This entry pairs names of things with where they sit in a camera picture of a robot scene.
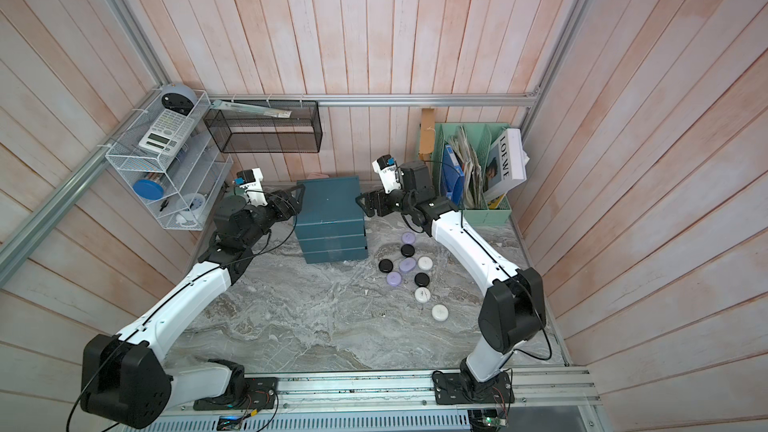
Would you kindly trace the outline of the teal drawer cabinet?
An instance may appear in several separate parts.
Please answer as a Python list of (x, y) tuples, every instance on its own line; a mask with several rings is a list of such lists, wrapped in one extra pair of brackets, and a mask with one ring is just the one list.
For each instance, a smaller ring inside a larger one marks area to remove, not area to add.
[(302, 211), (295, 236), (307, 264), (368, 258), (365, 217), (355, 199), (357, 176), (302, 180)]

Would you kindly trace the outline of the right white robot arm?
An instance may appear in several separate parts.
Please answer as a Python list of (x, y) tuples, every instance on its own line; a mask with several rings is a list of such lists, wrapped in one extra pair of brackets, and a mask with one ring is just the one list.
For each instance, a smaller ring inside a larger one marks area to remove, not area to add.
[(541, 275), (522, 269), (498, 253), (464, 218), (450, 199), (440, 196), (421, 162), (396, 163), (389, 155), (372, 163), (382, 187), (359, 195), (366, 216), (399, 213), (408, 226), (443, 245), (470, 274), (483, 294), (478, 316), (481, 338), (457, 372), (432, 373), (440, 405), (514, 402), (505, 365), (520, 346), (546, 328)]

